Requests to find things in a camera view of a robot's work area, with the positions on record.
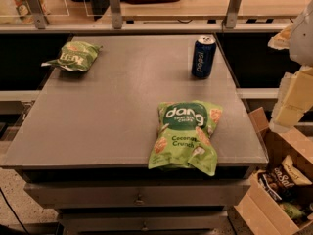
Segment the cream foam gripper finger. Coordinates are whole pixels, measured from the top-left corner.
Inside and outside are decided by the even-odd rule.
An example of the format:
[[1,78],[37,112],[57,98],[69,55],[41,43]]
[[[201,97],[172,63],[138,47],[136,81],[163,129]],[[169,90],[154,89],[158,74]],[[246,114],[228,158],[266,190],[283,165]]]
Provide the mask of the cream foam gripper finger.
[[276,133],[288,132],[312,107],[313,68],[302,66],[295,74],[286,72],[280,83],[269,127]]

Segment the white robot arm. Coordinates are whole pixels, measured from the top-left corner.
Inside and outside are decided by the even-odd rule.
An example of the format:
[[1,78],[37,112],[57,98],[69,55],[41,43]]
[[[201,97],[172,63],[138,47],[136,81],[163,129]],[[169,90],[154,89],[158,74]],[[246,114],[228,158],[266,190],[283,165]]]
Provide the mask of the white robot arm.
[[313,107],[313,1],[293,24],[272,37],[268,46],[277,50],[288,49],[290,59],[300,64],[295,74],[284,74],[271,115],[270,129],[284,133],[298,124]]

